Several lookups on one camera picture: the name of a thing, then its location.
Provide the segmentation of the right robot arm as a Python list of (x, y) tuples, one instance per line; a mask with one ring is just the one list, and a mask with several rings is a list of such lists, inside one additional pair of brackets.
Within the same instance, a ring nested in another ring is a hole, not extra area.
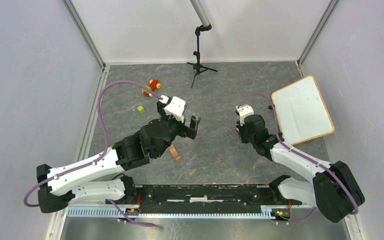
[(312, 158), (287, 145), (278, 135), (269, 133), (259, 114), (240, 114), (235, 129), (241, 142), (251, 144), (258, 155), (304, 178), (301, 181), (282, 175), (270, 182), (268, 196), (273, 203), (297, 200), (315, 207), (333, 223), (359, 212), (365, 196), (347, 164)]

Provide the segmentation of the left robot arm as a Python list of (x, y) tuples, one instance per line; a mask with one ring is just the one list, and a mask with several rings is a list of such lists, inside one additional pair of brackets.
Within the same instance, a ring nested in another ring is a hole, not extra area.
[(98, 178), (149, 164), (160, 158), (176, 137), (195, 139), (200, 117), (191, 116), (186, 125), (186, 102), (173, 97), (157, 102), (159, 118), (151, 120), (134, 134), (125, 137), (90, 158), (66, 166), (47, 164), (36, 168), (39, 183), (38, 206), (42, 213), (54, 213), (79, 202), (121, 201), (133, 203), (137, 190), (132, 177), (99, 181)]

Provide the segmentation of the brown wooden arch block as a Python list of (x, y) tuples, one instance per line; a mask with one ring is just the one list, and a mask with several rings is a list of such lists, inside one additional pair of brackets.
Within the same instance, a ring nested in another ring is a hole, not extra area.
[(173, 144), (170, 145), (168, 149), (169, 149), (172, 157), (174, 158), (174, 160), (176, 162), (179, 162), (182, 159), (180, 154), (178, 153), (178, 151), (176, 150), (176, 148), (175, 148), (175, 146)]

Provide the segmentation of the small green cube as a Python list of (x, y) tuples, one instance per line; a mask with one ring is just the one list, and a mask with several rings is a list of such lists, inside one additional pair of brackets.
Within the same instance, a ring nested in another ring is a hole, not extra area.
[(144, 112), (145, 112), (145, 108), (144, 108), (142, 105), (138, 106), (138, 107), (137, 107), (137, 110), (138, 110), (140, 113), (144, 113)]

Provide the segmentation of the red toy brick car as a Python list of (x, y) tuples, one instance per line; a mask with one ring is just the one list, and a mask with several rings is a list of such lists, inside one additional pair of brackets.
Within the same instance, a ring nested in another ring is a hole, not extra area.
[[(146, 87), (147, 89), (151, 90), (151, 91), (155, 91), (155, 90), (157, 90), (157, 89), (160, 89), (161, 86), (162, 86), (162, 85), (161, 85), (161, 83), (159, 82), (158, 79), (151, 79), (151, 80), (149, 81), (149, 84), (146, 85), (145, 87)], [(152, 97), (152, 96), (153, 96), (153, 94), (152, 94), (151, 92), (149, 92), (149, 91), (147, 91), (147, 90), (145, 90), (145, 89), (142, 89), (142, 93), (143, 93), (143, 95), (146, 96), (146, 97)]]

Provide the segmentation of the black tripod stand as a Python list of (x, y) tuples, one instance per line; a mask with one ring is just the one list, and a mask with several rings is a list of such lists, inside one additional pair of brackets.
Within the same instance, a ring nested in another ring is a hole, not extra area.
[(193, 55), (196, 57), (196, 63), (192, 63), (192, 62), (187, 62), (188, 65), (191, 65), (193, 70), (195, 71), (195, 74), (193, 76), (193, 80), (192, 80), (192, 83), (191, 83), (191, 86), (190, 88), (192, 89), (194, 84), (195, 84), (195, 81), (196, 81), (196, 77), (206, 71), (212, 71), (212, 72), (218, 72), (218, 70), (216, 69), (213, 69), (213, 68), (210, 68), (210, 67), (206, 67), (204, 66), (202, 63), (201, 63), (201, 52), (200, 52), (200, 35), (201, 35), (201, 32), (207, 32), (209, 30), (212, 29), (212, 25), (209, 24), (208, 26), (204, 26), (204, 25), (201, 25), (201, 26), (197, 26), (196, 29), (195, 29), (195, 36), (196, 36), (196, 50), (193, 52)]

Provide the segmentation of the grey overhead pole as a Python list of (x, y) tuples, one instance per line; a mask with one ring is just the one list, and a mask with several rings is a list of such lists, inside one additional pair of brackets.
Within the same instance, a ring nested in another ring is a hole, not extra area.
[(200, 28), (203, 31), (209, 31), (212, 28), (212, 25), (208, 19), (208, 16), (205, 12), (203, 5), (200, 0), (190, 0), (199, 20), (201, 21)]

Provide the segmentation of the white whiteboard wooden frame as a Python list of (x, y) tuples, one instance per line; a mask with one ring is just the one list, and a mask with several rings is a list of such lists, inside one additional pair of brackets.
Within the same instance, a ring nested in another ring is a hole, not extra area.
[(301, 144), (330, 135), (335, 126), (316, 78), (305, 76), (271, 94), (284, 140)]

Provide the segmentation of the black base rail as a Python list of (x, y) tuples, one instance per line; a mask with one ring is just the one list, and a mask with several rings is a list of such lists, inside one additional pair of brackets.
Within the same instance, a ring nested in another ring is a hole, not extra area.
[(268, 184), (144, 184), (115, 200), (141, 214), (257, 214), (261, 206), (300, 205)]

